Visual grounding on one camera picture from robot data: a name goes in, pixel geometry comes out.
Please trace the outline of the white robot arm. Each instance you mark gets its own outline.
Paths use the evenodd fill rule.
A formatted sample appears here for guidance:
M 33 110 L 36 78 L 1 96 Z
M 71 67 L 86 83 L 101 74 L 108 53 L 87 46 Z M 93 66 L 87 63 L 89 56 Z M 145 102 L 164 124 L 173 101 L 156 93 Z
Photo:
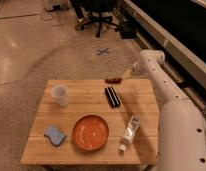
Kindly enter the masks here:
M 192 100 L 162 69 L 161 50 L 142 50 L 133 64 L 147 73 L 164 98 L 158 123 L 158 171 L 206 171 L 206 121 Z

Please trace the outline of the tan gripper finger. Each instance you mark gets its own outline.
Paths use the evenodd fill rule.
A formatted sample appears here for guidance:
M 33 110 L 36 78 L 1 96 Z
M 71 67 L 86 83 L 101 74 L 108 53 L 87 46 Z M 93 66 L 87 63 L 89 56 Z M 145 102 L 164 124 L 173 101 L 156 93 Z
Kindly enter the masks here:
M 130 69 L 127 69 L 121 76 L 122 79 L 128 79 L 132 76 L 132 71 Z

